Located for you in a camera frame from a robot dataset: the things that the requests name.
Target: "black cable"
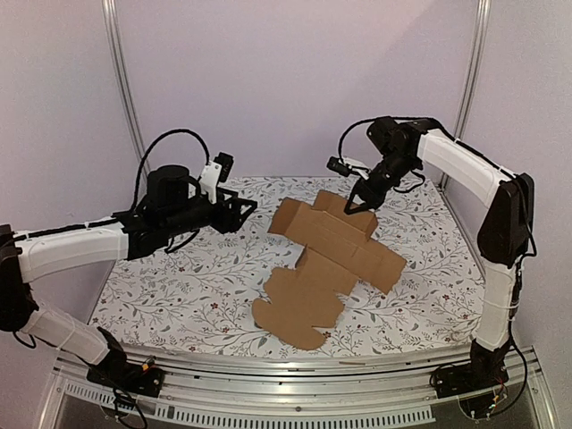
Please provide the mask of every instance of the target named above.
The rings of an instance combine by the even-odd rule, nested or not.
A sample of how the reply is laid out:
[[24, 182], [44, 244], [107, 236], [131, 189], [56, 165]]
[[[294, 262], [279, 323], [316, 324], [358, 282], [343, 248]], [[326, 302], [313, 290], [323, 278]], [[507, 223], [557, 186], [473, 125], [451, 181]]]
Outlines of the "black cable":
[[[147, 429], [148, 428], [147, 419], [145, 418], [143, 411], [141, 411], [139, 404], [137, 403], [137, 401], [135, 399], [133, 399], [133, 397], [130, 395], [130, 393], [128, 391], [123, 389], [123, 387], [121, 387], [118, 383], [114, 382], [107, 375], [105, 375], [104, 373], [99, 371], [96, 368], [96, 366], [91, 365], [88, 361], [79, 357], [78, 355], [76, 355], [74, 353], [72, 353], [72, 354], [77, 359], [79, 359], [81, 362], [83, 362], [94, 373], [96, 373], [100, 378], [103, 378], [104, 380], [106, 380], [108, 383], [110, 383], [113, 386], [113, 393], [115, 396], [115, 401], [114, 401], [115, 418], [117, 419], [117, 421], [119, 423], [121, 423], [123, 426], [127, 427], [128, 429]], [[134, 407], [137, 410], [137, 412], [139, 413], [139, 417], [141, 419], [141, 422], [143, 422], [143, 426], [141, 426], [141, 427], [131, 426], [128, 423], [125, 423], [123, 421], [123, 417], [119, 417], [119, 400], [126, 403], [130, 407]]]
[[29, 339], [30, 341], [32, 341], [32, 343], [27, 343], [26, 341], [24, 341], [22, 338], [18, 336], [17, 332], [12, 332], [12, 335], [22, 346], [26, 346], [28, 349], [35, 349], [37, 347], [36, 339], [33, 337], [33, 335], [28, 334]]
[[356, 128], [358, 125], [362, 125], [364, 123], [371, 123], [374, 122], [375, 120], [377, 120], [379, 118], [370, 118], [370, 119], [362, 119], [361, 121], [357, 121], [355, 123], [352, 123], [347, 130], [345, 130], [343, 132], [343, 134], [341, 134], [340, 137], [340, 142], [338, 143], [338, 156], [340, 157], [340, 162], [342, 164], [345, 165], [345, 163], [343, 162], [343, 156], [341, 154], [341, 149], [343, 147], [343, 140], [346, 138], [346, 136], [349, 134], [350, 131], [352, 131], [354, 128]]
[[205, 158], [206, 158], [206, 163], [208, 164], [208, 161], [210, 159], [210, 154], [208, 153], [208, 148], [206, 147], [206, 143], [205, 141], [193, 130], [187, 130], [185, 128], [179, 128], [179, 129], [175, 129], [175, 130], [169, 130], [167, 132], [164, 132], [163, 134], [161, 134], [159, 137], [157, 137], [153, 143], [151, 143], [151, 145], [147, 148], [147, 150], [145, 151], [145, 154], [143, 155], [143, 157], [141, 158], [141, 161], [139, 162], [139, 168], [137, 169], [137, 178], [135, 179], [135, 192], [133, 194], [133, 202], [131, 203], [131, 207], [129, 209], [129, 212], [133, 213], [135, 211], [135, 208], [137, 207], [137, 201], [139, 200], [139, 186], [141, 183], [141, 174], [143, 173], [143, 167], [145, 165], [145, 162], [147, 161], [147, 158], [149, 157], [149, 154], [151, 153], [151, 151], [153, 150], [153, 148], [163, 139], [173, 135], [173, 134], [190, 134], [191, 136], [193, 136], [195, 139], [198, 140], [198, 143], [200, 143], [200, 146], [203, 148], [203, 150], [205, 151]]
[[511, 343], [512, 347], [514, 348], [514, 350], [518, 353], [518, 355], [522, 359], [522, 364], [525, 367], [525, 379], [522, 382], [522, 386], [520, 386], [520, 391], [518, 391], [518, 395], [512, 400], [512, 402], [510, 402], [501, 411], [497, 411], [496, 413], [492, 412], [491, 416], [498, 416], [502, 413], [506, 413], [509, 409], [511, 409], [518, 402], [518, 400], [520, 399], [520, 397], [524, 393], [524, 391], [526, 389], [526, 383], [528, 382], [528, 364], [526, 363], [525, 355], [518, 348], [518, 345], [515, 342], [515, 337], [512, 335], [512, 322], [509, 322], [509, 338], [510, 338], [510, 343]]
[[197, 235], [198, 235], [198, 230], [193, 231], [193, 232], [190, 234], [190, 237], [188, 237], [188, 238], [187, 238], [186, 240], [184, 240], [181, 244], [178, 244], [178, 245], [175, 246], [174, 248], [172, 248], [172, 242], [171, 242], [171, 243], [169, 244], [169, 247], [164, 250], [164, 253], [170, 254], [170, 253], [176, 252], [177, 250], [180, 250], [180, 249], [184, 248], [184, 247], [187, 246], [191, 241], [193, 241], [193, 240], [195, 239], [195, 237], [197, 237]]

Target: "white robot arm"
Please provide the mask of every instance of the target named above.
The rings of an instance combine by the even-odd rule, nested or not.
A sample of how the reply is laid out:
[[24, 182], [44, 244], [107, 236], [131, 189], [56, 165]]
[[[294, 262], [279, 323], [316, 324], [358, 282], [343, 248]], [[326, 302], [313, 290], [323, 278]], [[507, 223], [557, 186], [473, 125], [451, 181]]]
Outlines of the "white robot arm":
[[[193, 131], [168, 131], [149, 147], [141, 165], [156, 143], [178, 132], [191, 134], [204, 145]], [[236, 232], [257, 202], [219, 186], [228, 178], [232, 156], [221, 153], [210, 161], [204, 148], [206, 166], [198, 179], [184, 166], [164, 165], [148, 175], [147, 194], [138, 202], [140, 166], [135, 198], [125, 212], [46, 231], [12, 231], [8, 224], [0, 226], [0, 331], [13, 332], [24, 344], [17, 332], [26, 333], [32, 340], [72, 353], [89, 365], [90, 381], [123, 392], [118, 401], [137, 407], [128, 391], [156, 397], [163, 371], [153, 367], [153, 359], [143, 366], [128, 363], [111, 333], [34, 299], [29, 284], [77, 266], [147, 257], [160, 248], [173, 252], [205, 226], [220, 233]], [[173, 245], [183, 233], [190, 237]]]
[[[366, 135], [383, 156], [372, 170], [344, 158], [341, 153], [345, 136], [362, 123], [371, 123]], [[339, 156], [330, 158], [328, 168], [346, 177], [359, 176], [346, 205], [349, 215], [381, 206], [387, 192], [398, 187], [405, 174], [423, 168], [424, 164], [447, 173], [487, 208], [477, 236], [484, 259], [486, 289], [481, 323], [471, 347], [471, 364], [460, 371], [442, 369], [435, 377], [440, 385], [438, 394], [442, 396], [506, 382], [503, 359], [513, 342], [510, 327], [518, 307], [521, 264], [525, 256], [535, 256], [532, 178], [525, 173], [516, 175], [493, 163], [454, 139], [431, 118], [385, 116], [356, 122], [342, 135], [338, 152]], [[355, 197], [363, 203], [353, 206]], [[529, 240], [533, 254], [526, 253]]]

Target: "brown cardboard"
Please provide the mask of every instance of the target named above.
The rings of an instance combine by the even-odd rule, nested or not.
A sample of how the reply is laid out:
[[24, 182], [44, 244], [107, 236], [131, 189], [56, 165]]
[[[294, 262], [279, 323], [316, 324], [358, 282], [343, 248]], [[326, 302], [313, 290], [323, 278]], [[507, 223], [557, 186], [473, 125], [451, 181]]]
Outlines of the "brown cardboard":
[[346, 215], [346, 199], [321, 190], [314, 204], [285, 198], [268, 230], [306, 246], [295, 270], [273, 269], [265, 284], [271, 302], [256, 299], [259, 326], [299, 349], [317, 349], [325, 337], [314, 327], [334, 327], [343, 311], [337, 293], [349, 295], [358, 281], [388, 293], [406, 261], [371, 239], [371, 212]]

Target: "black bracket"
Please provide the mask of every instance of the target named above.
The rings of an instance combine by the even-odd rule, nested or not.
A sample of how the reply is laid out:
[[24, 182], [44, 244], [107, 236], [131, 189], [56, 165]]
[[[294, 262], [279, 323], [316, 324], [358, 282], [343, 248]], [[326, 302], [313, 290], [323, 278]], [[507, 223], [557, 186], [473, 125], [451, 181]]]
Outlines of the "black bracket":
[[[125, 371], [137, 371], [140, 365], [125, 364]], [[87, 379], [89, 382], [101, 384], [102, 386], [116, 387], [115, 383], [110, 383], [108, 378], [105, 378], [97, 370], [89, 369]], [[132, 377], [122, 383], [122, 389], [136, 393], [138, 395], [148, 396], [151, 398], [158, 398], [159, 393], [163, 387], [164, 370], [158, 367], [149, 368], [144, 374]]]

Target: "leaf pattern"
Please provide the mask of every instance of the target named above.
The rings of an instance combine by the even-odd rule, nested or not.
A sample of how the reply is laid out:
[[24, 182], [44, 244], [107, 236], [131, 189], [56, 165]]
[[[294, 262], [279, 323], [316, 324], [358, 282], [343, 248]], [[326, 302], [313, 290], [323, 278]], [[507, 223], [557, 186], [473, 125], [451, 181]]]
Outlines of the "leaf pattern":
[[[407, 177], [403, 186], [416, 178]], [[236, 234], [203, 229], [187, 247], [118, 262], [91, 323], [118, 339], [161, 349], [262, 358], [379, 355], [470, 341], [482, 310], [484, 282], [434, 185], [390, 192], [377, 211], [374, 239], [408, 260], [388, 295], [359, 282], [335, 329], [320, 330], [322, 348], [295, 349], [255, 325], [251, 304], [265, 297], [276, 266], [293, 267], [302, 247], [267, 234], [281, 201], [311, 203], [318, 190], [347, 196], [343, 178], [243, 178], [228, 188], [258, 201]]]

